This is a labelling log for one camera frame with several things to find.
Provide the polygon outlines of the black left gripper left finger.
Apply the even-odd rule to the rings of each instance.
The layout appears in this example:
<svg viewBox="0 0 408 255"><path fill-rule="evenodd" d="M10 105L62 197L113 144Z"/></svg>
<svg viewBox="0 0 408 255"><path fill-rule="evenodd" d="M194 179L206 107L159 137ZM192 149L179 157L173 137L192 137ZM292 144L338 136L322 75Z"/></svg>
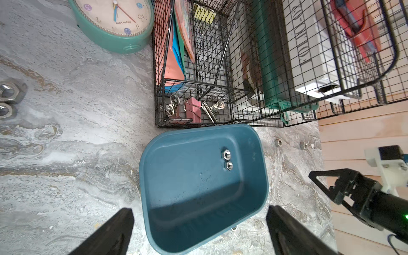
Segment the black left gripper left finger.
<svg viewBox="0 0 408 255"><path fill-rule="evenodd" d="M70 254L125 255L134 223L132 209L122 208Z"/></svg>

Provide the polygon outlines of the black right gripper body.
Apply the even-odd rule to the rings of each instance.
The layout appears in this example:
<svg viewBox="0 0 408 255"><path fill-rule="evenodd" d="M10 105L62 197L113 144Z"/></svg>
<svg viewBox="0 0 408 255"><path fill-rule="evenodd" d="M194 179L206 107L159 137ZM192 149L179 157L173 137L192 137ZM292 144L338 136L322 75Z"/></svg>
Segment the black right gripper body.
<svg viewBox="0 0 408 255"><path fill-rule="evenodd" d="M378 181L360 172L331 172L331 201L378 230L387 229L402 242L408 241L408 201L381 191Z"/></svg>

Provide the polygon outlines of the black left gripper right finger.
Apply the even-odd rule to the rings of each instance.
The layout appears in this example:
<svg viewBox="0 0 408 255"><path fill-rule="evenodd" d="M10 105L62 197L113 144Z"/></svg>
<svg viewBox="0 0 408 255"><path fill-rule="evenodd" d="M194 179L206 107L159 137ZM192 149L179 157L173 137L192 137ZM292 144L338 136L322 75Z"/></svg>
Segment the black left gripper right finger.
<svg viewBox="0 0 408 255"><path fill-rule="evenodd" d="M266 222L277 255L336 255L280 206L269 206Z"/></svg>

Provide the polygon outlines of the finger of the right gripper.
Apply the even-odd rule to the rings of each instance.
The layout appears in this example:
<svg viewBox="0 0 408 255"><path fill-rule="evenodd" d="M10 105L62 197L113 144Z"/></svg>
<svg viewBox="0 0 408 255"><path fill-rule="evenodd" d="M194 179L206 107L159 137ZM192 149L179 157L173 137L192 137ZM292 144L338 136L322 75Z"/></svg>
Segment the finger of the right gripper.
<svg viewBox="0 0 408 255"><path fill-rule="evenodd" d="M309 179L329 198L344 198L349 170L313 171Z"/></svg>

